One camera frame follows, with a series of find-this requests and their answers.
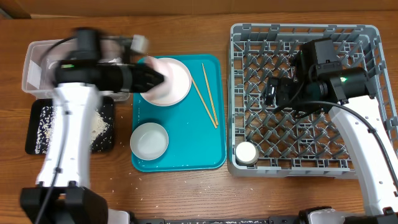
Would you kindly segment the pink round plate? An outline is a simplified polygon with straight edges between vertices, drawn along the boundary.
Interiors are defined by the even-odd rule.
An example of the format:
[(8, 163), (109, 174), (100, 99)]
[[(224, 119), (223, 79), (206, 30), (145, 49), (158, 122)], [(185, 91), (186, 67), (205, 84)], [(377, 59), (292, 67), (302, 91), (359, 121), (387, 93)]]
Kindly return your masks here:
[(179, 60), (170, 57), (144, 57), (142, 61), (161, 73), (165, 80), (146, 93), (143, 99), (156, 106), (172, 106), (182, 101), (189, 93), (192, 76), (189, 69)]

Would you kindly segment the grey-green bowl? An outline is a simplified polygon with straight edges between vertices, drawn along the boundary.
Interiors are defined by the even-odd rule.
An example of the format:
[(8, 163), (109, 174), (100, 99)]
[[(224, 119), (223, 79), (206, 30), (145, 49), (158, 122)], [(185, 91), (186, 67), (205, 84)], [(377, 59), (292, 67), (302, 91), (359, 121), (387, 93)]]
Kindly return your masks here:
[(131, 134), (130, 147), (139, 159), (152, 161), (164, 154), (169, 145), (169, 135), (157, 123), (144, 123)]

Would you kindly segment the wooden chopstick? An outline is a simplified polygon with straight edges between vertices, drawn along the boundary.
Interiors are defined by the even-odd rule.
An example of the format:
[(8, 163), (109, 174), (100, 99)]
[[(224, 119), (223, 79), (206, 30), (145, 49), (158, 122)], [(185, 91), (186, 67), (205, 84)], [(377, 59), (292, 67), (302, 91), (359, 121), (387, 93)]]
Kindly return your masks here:
[(214, 121), (215, 121), (216, 128), (217, 128), (219, 124), (218, 124), (217, 114), (216, 114), (216, 111), (215, 111), (215, 106), (214, 106), (214, 102), (213, 102), (213, 97), (212, 97), (212, 94), (211, 94), (210, 85), (209, 85), (209, 82), (208, 82), (208, 78), (207, 78), (207, 74), (206, 74), (206, 70), (205, 70), (204, 63), (202, 63), (201, 65), (202, 65), (203, 74), (204, 74), (205, 81), (206, 81), (206, 87), (207, 87), (207, 89), (208, 89), (208, 95), (209, 95), (209, 99), (210, 99), (210, 103), (211, 103), (211, 108), (212, 108), (213, 115), (214, 115)]
[(197, 93), (198, 93), (198, 96), (199, 96), (199, 98), (200, 98), (200, 100), (201, 100), (201, 102), (202, 102), (202, 104), (203, 104), (204, 109), (206, 110), (206, 112), (207, 112), (207, 114), (208, 114), (208, 116), (209, 116), (209, 118), (210, 118), (210, 120), (211, 120), (211, 122), (212, 122), (214, 128), (216, 129), (216, 128), (217, 128), (217, 125), (216, 125), (216, 123), (215, 123), (215, 120), (213, 119), (213, 117), (212, 117), (212, 115), (211, 115), (211, 113), (210, 113), (210, 111), (209, 111), (209, 109), (208, 109), (208, 107), (207, 107), (207, 105), (206, 105), (206, 103), (205, 103), (205, 101), (204, 101), (204, 99), (203, 99), (203, 97), (202, 97), (202, 95), (201, 95), (201, 93), (200, 93), (200, 91), (199, 91), (199, 89), (198, 89), (198, 87), (197, 87), (197, 84), (196, 84), (196, 82), (195, 82), (195, 80), (194, 80), (193, 77), (192, 77), (192, 83), (193, 83), (193, 86), (195, 87), (195, 89), (196, 89), (196, 91), (197, 91)]

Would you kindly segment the small white cup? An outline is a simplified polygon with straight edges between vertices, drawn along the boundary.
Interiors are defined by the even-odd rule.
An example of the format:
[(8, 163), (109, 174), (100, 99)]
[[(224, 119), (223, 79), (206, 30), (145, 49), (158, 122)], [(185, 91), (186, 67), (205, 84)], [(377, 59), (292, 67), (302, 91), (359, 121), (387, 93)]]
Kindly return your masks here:
[(236, 146), (235, 157), (242, 166), (253, 166), (259, 158), (259, 151), (251, 142), (241, 142)]

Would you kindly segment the pink bowl with rice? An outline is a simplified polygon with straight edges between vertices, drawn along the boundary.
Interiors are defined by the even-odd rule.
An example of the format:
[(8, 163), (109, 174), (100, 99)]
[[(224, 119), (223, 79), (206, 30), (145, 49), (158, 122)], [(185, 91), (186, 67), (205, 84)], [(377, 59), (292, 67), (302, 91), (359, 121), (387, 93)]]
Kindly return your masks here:
[(144, 58), (144, 64), (149, 71), (145, 74), (147, 90), (142, 95), (149, 100), (168, 95), (172, 88), (171, 67), (163, 60), (150, 56)]

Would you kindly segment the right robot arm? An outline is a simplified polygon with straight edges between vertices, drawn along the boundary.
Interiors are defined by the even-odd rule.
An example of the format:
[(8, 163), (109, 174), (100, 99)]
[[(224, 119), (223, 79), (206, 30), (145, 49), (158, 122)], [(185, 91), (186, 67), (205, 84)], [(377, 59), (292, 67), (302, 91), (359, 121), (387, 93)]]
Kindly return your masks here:
[(344, 68), (330, 38), (300, 46), (293, 78), (271, 77), (264, 96), (308, 116), (327, 113), (337, 127), (361, 187), (364, 214), (331, 207), (301, 210), (297, 223), (397, 223), (397, 155), (381, 120), (376, 87), (361, 67)]

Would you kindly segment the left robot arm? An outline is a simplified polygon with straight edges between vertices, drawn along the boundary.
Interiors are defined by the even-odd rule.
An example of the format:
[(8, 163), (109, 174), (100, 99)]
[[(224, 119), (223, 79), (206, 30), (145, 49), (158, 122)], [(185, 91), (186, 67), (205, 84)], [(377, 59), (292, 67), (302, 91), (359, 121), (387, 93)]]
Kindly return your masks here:
[(145, 93), (165, 81), (163, 74), (133, 55), (146, 53), (142, 35), (113, 37), (123, 48), (122, 62), (103, 60), (98, 29), (79, 27), (76, 46), (58, 61), (54, 71), (53, 133), (34, 187), (21, 190), (20, 206), (32, 223), (135, 223), (132, 212), (108, 207), (90, 188), (91, 126), (103, 92)]

